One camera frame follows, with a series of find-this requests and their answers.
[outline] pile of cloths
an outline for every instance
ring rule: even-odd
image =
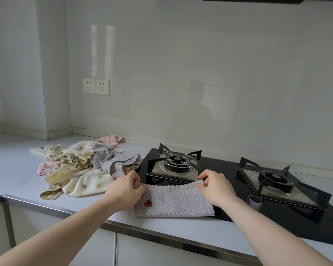
[[[140,154],[127,155],[115,147],[121,137],[102,137],[65,147],[46,145],[31,149],[33,154],[48,159],[38,166],[48,186],[40,198],[55,200],[62,193],[82,197],[105,192],[114,179],[139,168]]]

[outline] glossy backsplash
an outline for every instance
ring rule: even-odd
[[[67,8],[73,127],[333,170],[333,2]]]

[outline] left hand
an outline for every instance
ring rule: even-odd
[[[106,190],[104,199],[111,202],[116,212],[132,208],[146,191],[147,185],[134,188],[134,182],[141,181],[135,171],[117,178]]]

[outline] black glass stovetop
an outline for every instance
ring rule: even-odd
[[[141,162],[137,173],[142,183],[146,183],[148,160],[156,159],[159,156],[158,149],[152,148]],[[233,185],[237,196],[242,200],[247,201],[248,196],[253,195],[253,192],[238,170],[237,162],[201,157],[200,161],[198,161],[198,166],[203,170],[209,169],[224,174]],[[252,170],[253,168],[254,166],[252,165],[244,167],[247,170]],[[171,185],[171,183],[163,181],[158,185]],[[214,218],[232,222],[232,219],[222,209],[218,207],[214,208]],[[330,204],[325,211],[322,211],[263,199],[263,204],[259,212],[297,237],[333,244],[333,206]]]

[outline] hand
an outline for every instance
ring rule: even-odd
[[[225,203],[238,200],[231,183],[222,173],[204,170],[199,179],[205,177],[208,178],[204,181],[204,185],[198,184],[197,188],[212,205],[223,208]]]
[[[139,175],[135,171],[130,171],[128,175],[117,178],[107,188],[105,198],[113,205],[116,212],[130,209],[146,191],[146,185],[135,189],[136,181],[141,181]]]

